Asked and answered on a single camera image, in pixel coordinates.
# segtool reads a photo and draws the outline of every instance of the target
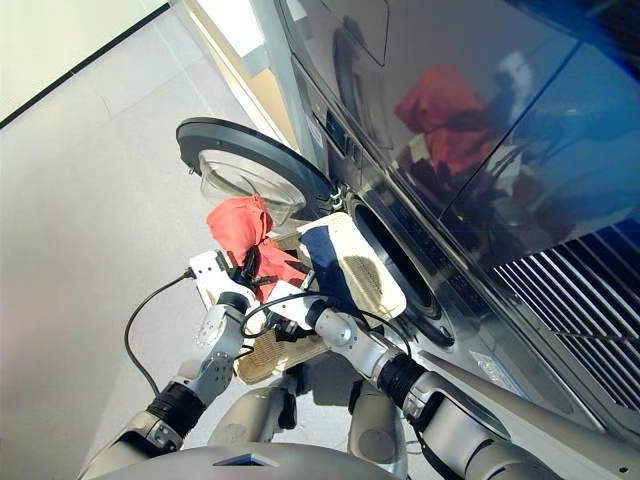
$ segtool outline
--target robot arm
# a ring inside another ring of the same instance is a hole
[[[425,457],[445,479],[559,478],[511,443],[489,411],[383,336],[364,331],[354,317],[318,300],[298,321],[393,400],[416,430]]]
[[[204,318],[191,355],[149,406],[94,457],[80,480],[179,450],[207,407],[229,386],[242,348],[244,314],[257,302],[251,289],[232,280],[218,259],[215,252],[192,259],[194,271],[211,277],[208,283],[197,277],[198,286],[209,287],[217,302]]]

